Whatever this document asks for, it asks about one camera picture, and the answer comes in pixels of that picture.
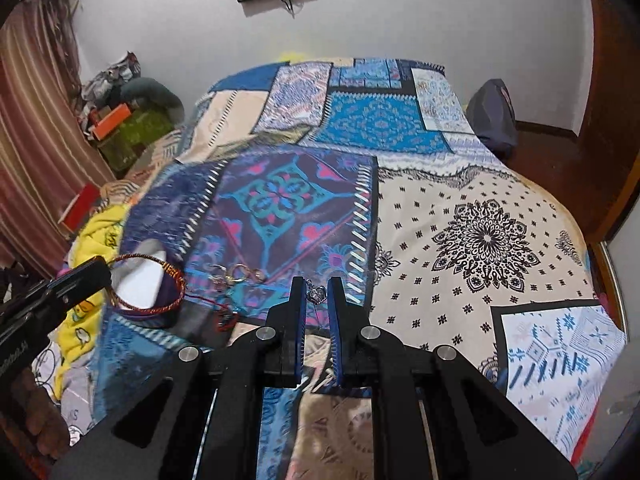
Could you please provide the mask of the small silver pendant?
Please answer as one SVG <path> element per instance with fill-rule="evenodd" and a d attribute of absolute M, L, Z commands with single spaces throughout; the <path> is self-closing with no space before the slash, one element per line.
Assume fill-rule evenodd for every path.
<path fill-rule="evenodd" d="M 328 293 L 323 285 L 316 285 L 312 281 L 307 282 L 307 300 L 315 306 L 326 301 Z"/>

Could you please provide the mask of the yellow fleece blanket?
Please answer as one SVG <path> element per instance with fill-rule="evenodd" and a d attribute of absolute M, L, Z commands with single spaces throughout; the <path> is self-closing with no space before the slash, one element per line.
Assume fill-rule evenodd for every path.
<path fill-rule="evenodd" d="M 73 290 L 73 297 L 80 302 L 68 310 L 55 332 L 61 358 L 54 375 L 55 401 L 62 400 L 64 378 L 72 365 L 96 346 L 105 304 L 104 293 L 98 286 L 106 284 L 107 263 L 118 255 L 130 208 L 114 205 L 94 214 L 80 230 L 70 251 L 70 274 L 79 271 L 80 277 L 80 288 Z"/>

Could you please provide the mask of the red box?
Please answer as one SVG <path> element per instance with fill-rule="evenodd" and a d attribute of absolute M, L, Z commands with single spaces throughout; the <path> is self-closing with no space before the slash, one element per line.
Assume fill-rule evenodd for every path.
<path fill-rule="evenodd" d="M 58 219 L 58 226 L 65 234 L 77 232 L 88 220 L 92 208 L 100 199 L 100 189 L 95 184 L 87 183 L 66 206 Z"/>

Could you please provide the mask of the striped red curtain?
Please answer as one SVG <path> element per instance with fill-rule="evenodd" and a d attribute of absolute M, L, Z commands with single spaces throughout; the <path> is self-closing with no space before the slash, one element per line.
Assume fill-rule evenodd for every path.
<path fill-rule="evenodd" d="M 1 259 L 43 276 L 68 251 L 58 218 L 114 174 L 82 133 L 72 0 L 22 0 L 1 27 Z"/>

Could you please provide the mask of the green patterned bag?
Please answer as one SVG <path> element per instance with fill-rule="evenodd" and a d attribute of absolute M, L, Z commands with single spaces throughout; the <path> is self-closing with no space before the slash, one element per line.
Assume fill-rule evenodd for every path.
<path fill-rule="evenodd" d="M 174 124 L 162 108 L 135 110 L 98 143 L 98 150 L 114 174 L 122 174 L 138 160 L 148 146 L 172 130 Z"/>

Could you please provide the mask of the patchwork blue bedspread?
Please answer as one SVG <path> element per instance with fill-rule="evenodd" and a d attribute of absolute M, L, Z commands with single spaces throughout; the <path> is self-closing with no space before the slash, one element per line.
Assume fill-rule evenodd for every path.
<path fill-rule="evenodd" d="M 107 185 L 130 205 L 119 252 L 148 238 L 180 261 L 168 328 L 103 311 L 92 417 L 128 401 L 183 344 L 226 342 L 222 312 L 265 321 L 301 276 L 404 344 L 449 344 L 572 463 L 626 338 L 598 304 L 582 232 L 478 140 L 438 66 L 393 58 L 276 63 L 217 82 L 149 166 Z M 215 285 L 214 264 L 263 283 Z M 307 300 L 303 381 L 270 389 L 258 477 L 369 479 L 370 403 L 337 387 L 328 302 Z"/>

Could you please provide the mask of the orange box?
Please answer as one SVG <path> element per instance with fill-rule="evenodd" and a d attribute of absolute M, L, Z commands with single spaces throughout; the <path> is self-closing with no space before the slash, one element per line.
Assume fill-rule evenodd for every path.
<path fill-rule="evenodd" d="M 105 139 L 120 124 L 131 116 L 131 110 L 126 103 L 119 104 L 93 127 L 93 136 L 97 141 Z"/>

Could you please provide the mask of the grey green plush pillow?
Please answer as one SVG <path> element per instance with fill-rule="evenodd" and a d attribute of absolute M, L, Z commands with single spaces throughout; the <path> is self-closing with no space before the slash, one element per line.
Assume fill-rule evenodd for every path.
<path fill-rule="evenodd" d="M 153 78 L 138 77 L 126 82 L 120 87 L 120 98 L 124 102 L 143 101 L 163 107 L 174 124 L 184 119 L 184 107 L 178 96 Z"/>

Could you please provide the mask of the dark blue backpack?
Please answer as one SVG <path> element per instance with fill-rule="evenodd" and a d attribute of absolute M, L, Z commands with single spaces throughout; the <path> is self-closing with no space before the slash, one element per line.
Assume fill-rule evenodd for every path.
<path fill-rule="evenodd" d="M 465 112 L 476 136 L 498 159 L 508 159 L 518 146 L 518 128 L 510 93 L 502 79 L 486 81 Z"/>

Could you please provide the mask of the brown wooden door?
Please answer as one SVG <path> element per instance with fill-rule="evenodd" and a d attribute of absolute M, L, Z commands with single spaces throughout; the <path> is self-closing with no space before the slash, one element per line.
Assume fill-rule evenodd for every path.
<path fill-rule="evenodd" d="M 591 81 L 579 144 L 593 184 L 582 229 L 610 240 L 639 197 L 639 31 L 615 0 L 591 0 Z"/>

